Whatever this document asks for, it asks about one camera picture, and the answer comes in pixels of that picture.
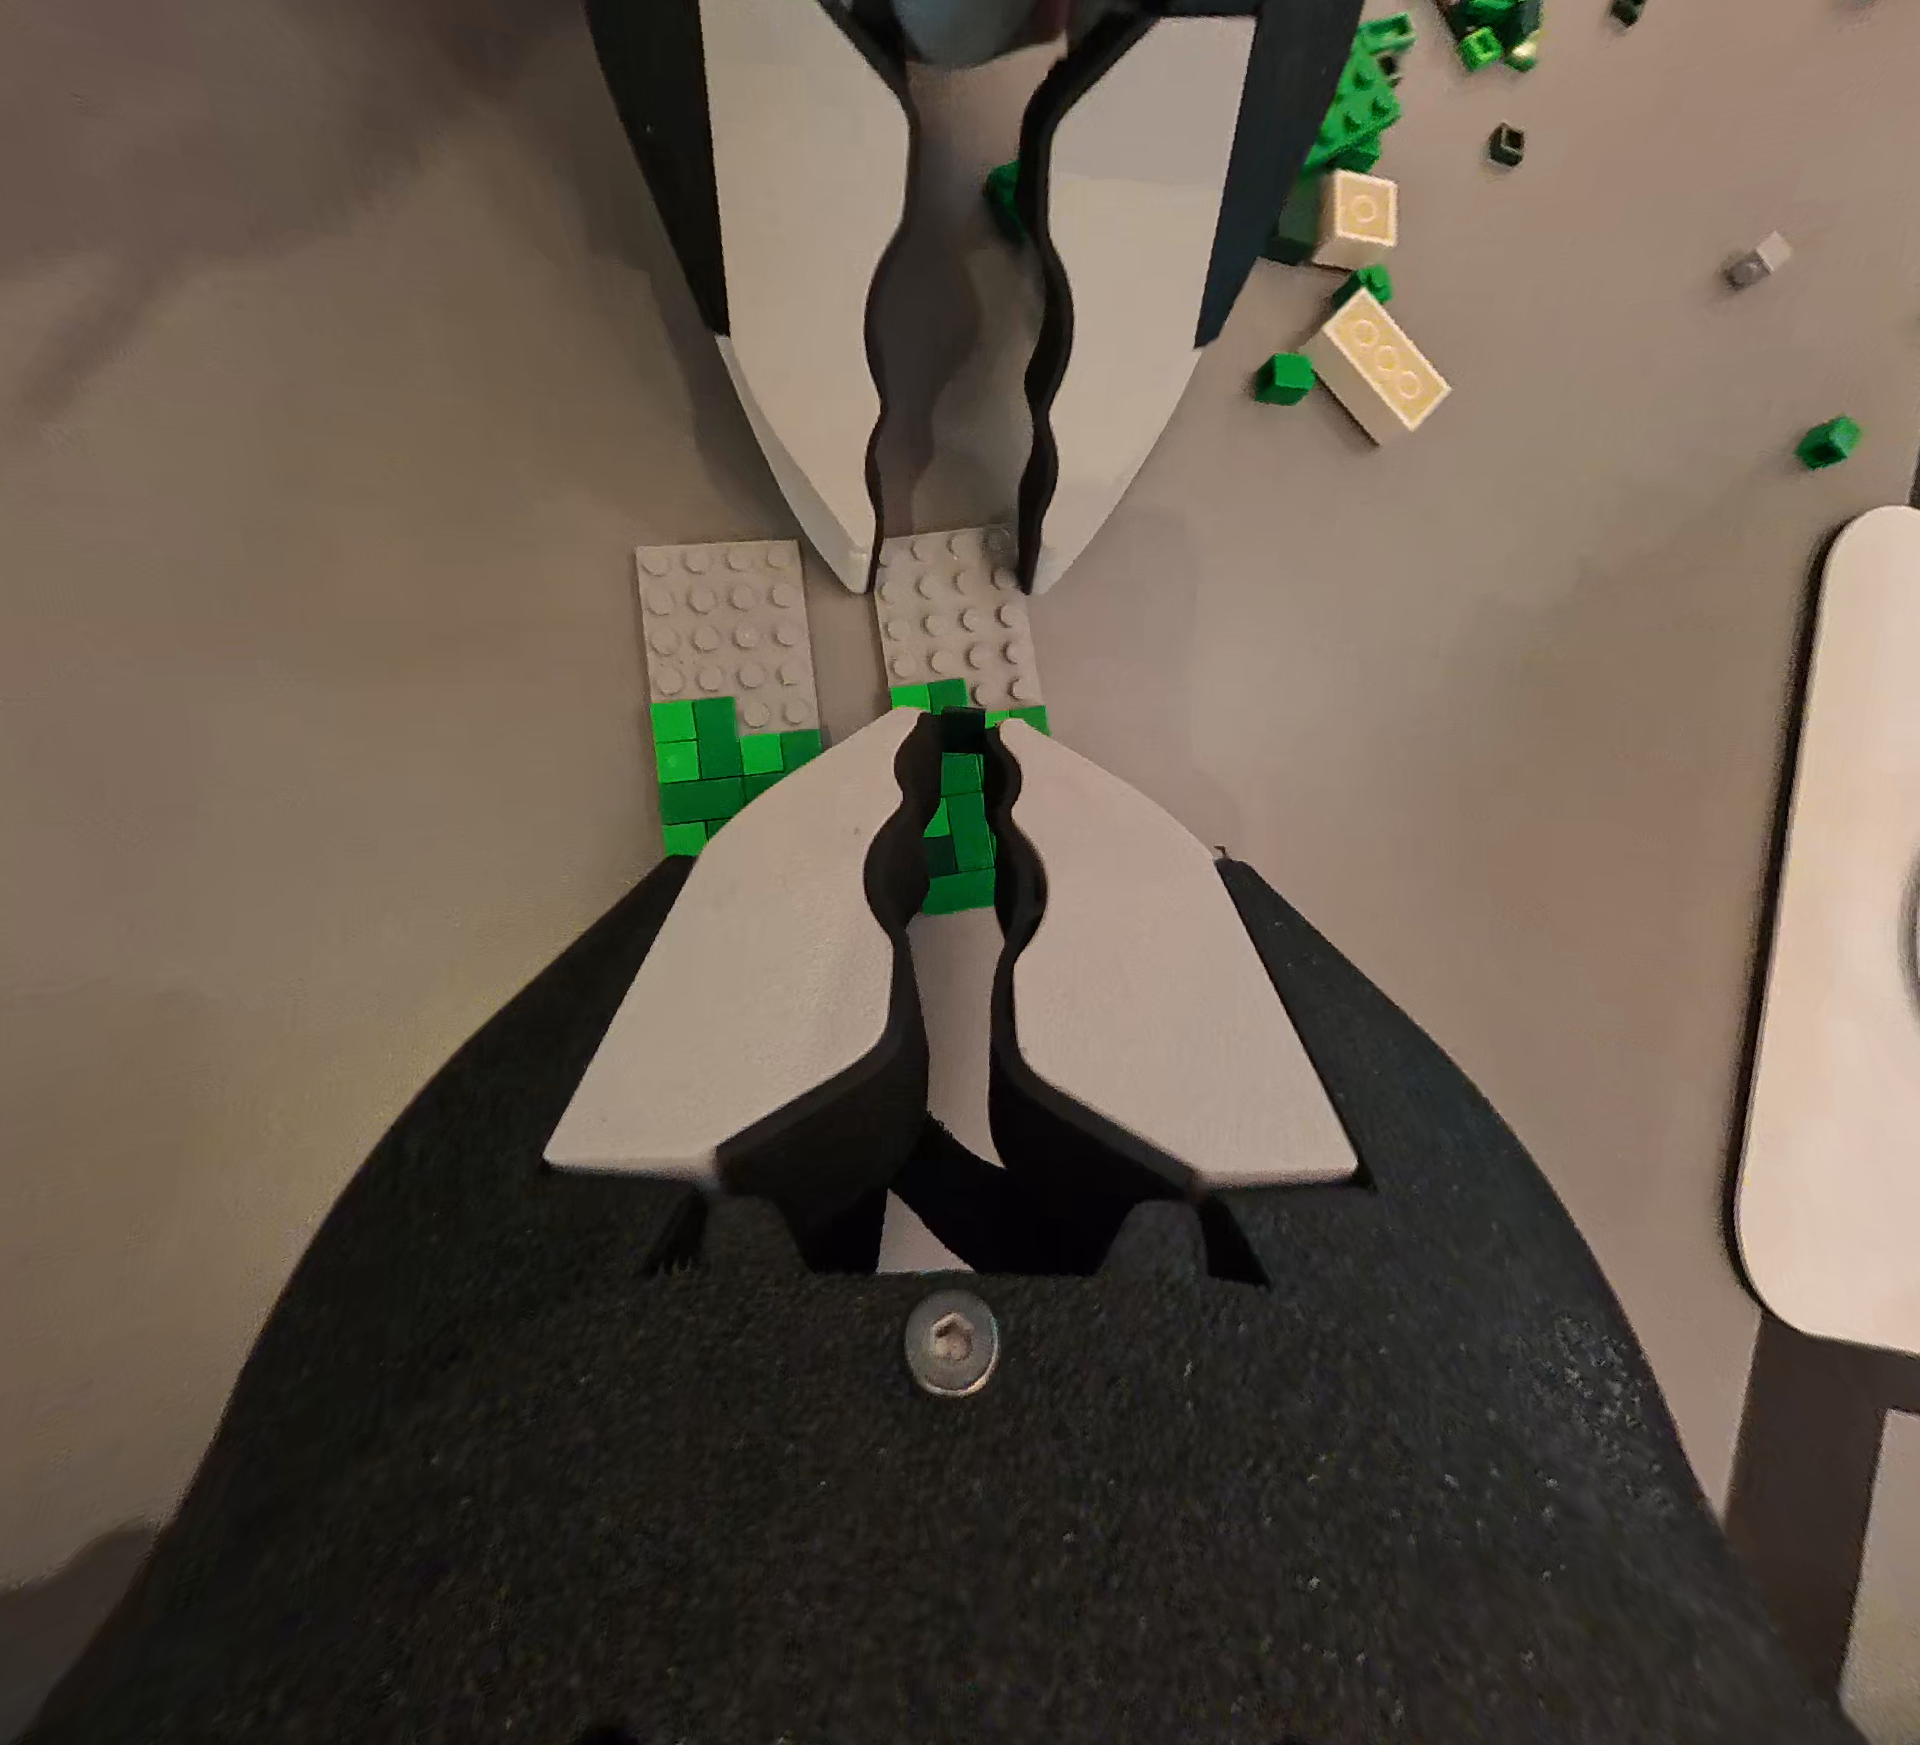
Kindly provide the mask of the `grey baseplate with green bricks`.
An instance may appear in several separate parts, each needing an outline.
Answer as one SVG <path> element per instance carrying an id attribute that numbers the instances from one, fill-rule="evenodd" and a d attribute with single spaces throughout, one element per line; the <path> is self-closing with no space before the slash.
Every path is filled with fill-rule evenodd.
<path id="1" fill-rule="evenodd" d="M 1047 733 L 1011 527 L 888 538 L 878 553 L 878 633 L 891 706 L 1019 721 Z M 942 803 L 925 825 L 925 918 L 996 902 L 996 830 L 979 735 L 954 735 Z"/>
<path id="2" fill-rule="evenodd" d="M 662 849 L 695 858 L 825 748 L 800 548 L 637 548 L 634 572 Z"/>

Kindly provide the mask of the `long cream brick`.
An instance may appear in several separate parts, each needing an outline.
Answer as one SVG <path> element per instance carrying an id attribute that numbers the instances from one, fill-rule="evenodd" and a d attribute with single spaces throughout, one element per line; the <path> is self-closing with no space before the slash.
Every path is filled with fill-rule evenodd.
<path id="1" fill-rule="evenodd" d="M 1315 383 L 1375 445 L 1415 434 L 1452 395 L 1452 385 L 1366 285 L 1332 313 L 1303 357 Z"/>

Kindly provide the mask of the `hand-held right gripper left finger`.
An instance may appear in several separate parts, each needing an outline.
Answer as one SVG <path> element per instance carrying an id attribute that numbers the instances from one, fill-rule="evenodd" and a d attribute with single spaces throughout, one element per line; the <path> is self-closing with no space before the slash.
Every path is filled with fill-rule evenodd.
<path id="1" fill-rule="evenodd" d="M 934 715 L 891 710 L 708 841 L 552 1134 L 548 1165 L 780 1209 L 818 1270 L 878 1268 L 927 1127 L 909 926 Z"/>

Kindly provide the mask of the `square cream brick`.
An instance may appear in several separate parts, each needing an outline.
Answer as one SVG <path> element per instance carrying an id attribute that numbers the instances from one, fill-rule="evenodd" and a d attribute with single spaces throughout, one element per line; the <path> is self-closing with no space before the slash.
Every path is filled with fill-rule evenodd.
<path id="1" fill-rule="evenodd" d="M 1344 272 L 1381 266 L 1399 238 L 1398 184 L 1374 174 L 1335 169 L 1319 198 L 1310 263 Z"/>

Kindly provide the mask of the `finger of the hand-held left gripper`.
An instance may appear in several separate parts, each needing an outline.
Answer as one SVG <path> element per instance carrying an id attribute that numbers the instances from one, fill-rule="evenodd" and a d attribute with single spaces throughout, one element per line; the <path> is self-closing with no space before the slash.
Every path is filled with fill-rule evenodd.
<path id="1" fill-rule="evenodd" d="M 1032 595 L 1115 515 L 1196 369 L 1257 30 L 1246 12 L 1109 17 L 1024 115 L 1019 206 L 1043 275 L 1017 517 Z"/>
<path id="2" fill-rule="evenodd" d="M 870 319 L 917 121 L 898 62 L 827 0 L 698 0 L 722 247 L 716 345 L 827 569 L 873 586 L 883 415 Z"/>

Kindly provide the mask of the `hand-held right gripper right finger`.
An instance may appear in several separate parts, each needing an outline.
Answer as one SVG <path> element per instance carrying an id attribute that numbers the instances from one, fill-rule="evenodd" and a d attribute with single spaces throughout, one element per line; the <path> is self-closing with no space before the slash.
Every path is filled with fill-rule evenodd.
<path id="1" fill-rule="evenodd" d="M 989 1128 L 1050 1260 L 1093 1270 L 1140 1205 L 1359 1182 L 1212 849 L 1026 721 L 988 758 Z"/>

